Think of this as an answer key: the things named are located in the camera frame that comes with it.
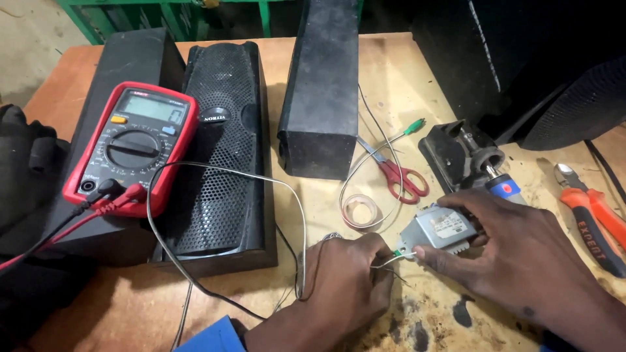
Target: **vitron logo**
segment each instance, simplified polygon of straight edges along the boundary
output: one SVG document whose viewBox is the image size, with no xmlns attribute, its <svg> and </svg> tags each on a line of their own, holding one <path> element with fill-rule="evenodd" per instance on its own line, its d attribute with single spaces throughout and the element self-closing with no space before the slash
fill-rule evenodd
<svg viewBox="0 0 626 352">
<path fill-rule="evenodd" d="M 228 121 L 231 117 L 230 111 L 220 106 L 213 106 L 205 109 L 198 119 L 204 123 L 224 122 Z"/>
</svg>

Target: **wooden workbench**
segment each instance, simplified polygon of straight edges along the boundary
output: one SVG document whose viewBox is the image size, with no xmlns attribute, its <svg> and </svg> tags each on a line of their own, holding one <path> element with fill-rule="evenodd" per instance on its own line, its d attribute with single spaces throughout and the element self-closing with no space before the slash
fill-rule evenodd
<svg viewBox="0 0 626 352">
<path fill-rule="evenodd" d="M 285 94 L 294 38 L 255 39 L 267 82 L 272 144 Z M 195 44 L 178 43 L 184 58 Z M 26 106 L 30 120 L 56 128 L 60 138 L 69 140 L 80 115 L 85 96 L 96 69 L 101 46 L 67 50 L 58 66 Z M 418 118 L 428 126 L 454 120 L 432 72 L 410 33 L 373 34 L 360 37 L 359 81 L 372 112 L 389 135 L 404 129 Z M 381 141 L 371 117 L 359 102 L 359 133 L 368 142 Z M 420 207 L 434 202 L 442 191 L 418 152 L 417 143 L 428 130 L 394 144 L 403 167 L 414 168 L 429 181 L 431 193 Z M 626 181 L 626 129 L 618 127 L 596 141 L 598 149 Z M 552 210 L 570 236 L 583 260 L 607 289 L 626 302 L 626 283 L 618 282 L 595 264 L 584 248 L 571 212 L 557 200 L 560 189 L 552 174 L 556 162 L 567 163 L 590 187 L 607 193 L 609 204 L 624 215 L 624 205 L 615 198 L 603 171 L 579 143 L 552 152 L 529 152 L 516 145 L 504 146 L 503 166 L 522 187 L 529 204 Z M 363 155 L 356 148 L 355 157 Z M 308 245 L 329 232 L 338 231 L 354 239 L 359 233 L 343 223 L 337 205 L 341 183 L 329 180 L 300 179 L 286 175 L 272 154 L 273 176 L 296 189 L 307 218 Z M 276 221 L 292 246 L 302 247 L 302 224 L 295 199 L 285 187 L 275 186 Z M 370 195 L 386 213 L 394 205 L 373 161 L 368 161 L 351 181 L 346 194 Z M 394 249 L 398 233 L 413 216 L 416 206 L 402 205 L 383 223 L 379 232 Z M 239 274 L 211 277 L 200 282 L 263 316 L 272 312 L 286 287 L 292 284 L 294 263 L 283 242 L 278 241 L 279 267 Z M 488 301 L 468 294 L 462 287 L 414 262 L 401 261 L 399 273 L 408 281 L 396 280 L 389 312 L 365 331 L 346 343 L 348 350 L 371 351 L 536 351 L 537 331 Z M 37 351 L 168 351 L 176 333 L 187 282 L 181 276 L 166 274 L 147 265 L 123 269 L 102 268 L 74 303 L 54 313 L 31 340 Z M 183 341 L 211 325 L 225 314 L 238 318 L 248 328 L 258 321 L 228 304 L 208 298 L 196 289 L 187 316 Z M 459 321 L 470 327 L 462 326 Z"/>
</svg>

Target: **multimeter button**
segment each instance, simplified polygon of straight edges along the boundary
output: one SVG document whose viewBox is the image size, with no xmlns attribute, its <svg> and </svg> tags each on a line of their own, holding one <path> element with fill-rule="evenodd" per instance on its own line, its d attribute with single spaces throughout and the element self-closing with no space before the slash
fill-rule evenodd
<svg viewBox="0 0 626 352">
<path fill-rule="evenodd" d="M 172 127 L 163 127 L 163 129 L 161 129 L 161 131 L 163 131 L 163 133 L 167 133 L 171 136 L 176 134 L 176 130 Z"/>
<path fill-rule="evenodd" d="M 112 123 L 124 124 L 124 123 L 128 122 L 128 120 L 125 117 L 122 117 L 122 116 L 113 116 L 113 117 L 111 117 L 111 122 Z"/>
</svg>

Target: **red probe lead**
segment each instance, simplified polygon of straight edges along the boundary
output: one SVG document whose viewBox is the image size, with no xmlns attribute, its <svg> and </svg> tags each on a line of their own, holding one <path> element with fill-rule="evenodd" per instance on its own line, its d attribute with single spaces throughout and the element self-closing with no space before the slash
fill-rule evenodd
<svg viewBox="0 0 626 352">
<path fill-rule="evenodd" d="M 60 234 L 52 237 L 50 239 L 50 241 L 48 241 L 46 244 L 44 244 L 43 246 L 41 246 L 41 248 L 39 248 L 39 251 L 42 249 L 45 249 L 47 247 L 49 247 L 51 244 L 57 243 L 58 241 L 60 241 L 62 238 L 68 236 L 70 233 L 74 232 L 77 228 L 81 227 L 82 225 L 85 225 L 86 223 L 88 223 L 89 221 L 105 215 L 109 212 L 114 211 L 115 209 L 132 202 L 133 200 L 136 200 L 137 202 L 143 202 L 146 199 L 146 196 L 148 195 L 148 192 L 146 191 L 145 188 L 143 188 L 143 186 L 141 184 L 133 184 L 130 185 L 127 189 L 126 192 L 124 192 L 121 196 L 119 196 L 117 199 L 115 199 L 114 201 L 103 205 L 102 207 L 96 209 L 93 214 L 90 214 L 88 216 L 86 216 L 85 218 L 81 219 L 80 221 L 78 221 L 77 223 L 75 223 L 74 225 L 70 226 L 68 229 L 66 229 L 65 231 L 61 232 Z M 20 254 L 19 256 L 11 259 L 10 261 L 6 261 L 2 264 L 0 264 L 0 271 L 3 270 L 6 267 L 9 267 L 11 264 L 13 264 L 14 262 L 18 261 L 20 258 L 22 257 L 22 254 Z"/>
</svg>

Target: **digital multimeter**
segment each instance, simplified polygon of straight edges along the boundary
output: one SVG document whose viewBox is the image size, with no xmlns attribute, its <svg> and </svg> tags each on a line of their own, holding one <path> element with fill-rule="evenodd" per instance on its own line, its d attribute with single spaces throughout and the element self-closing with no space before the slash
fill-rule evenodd
<svg viewBox="0 0 626 352">
<path fill-rule="evenodd" d="M 124 187 L 140 183 L 148 190 L 159 167 L 183 157 L 197 126 L 198 104 L 192 97 L 146 83 L 120 83 L 65 183 L 63 197 L 79 204 L 107 179 L 115 179 Z M 176 168 L 163 169 L 154 181 L 150 194 L 153 216 L 165 209 Z M 92 208 L 107 202 L 100 200 Z M 113 214 L 146 217 L 146 205 L 128 203 Z"/>
</svg>

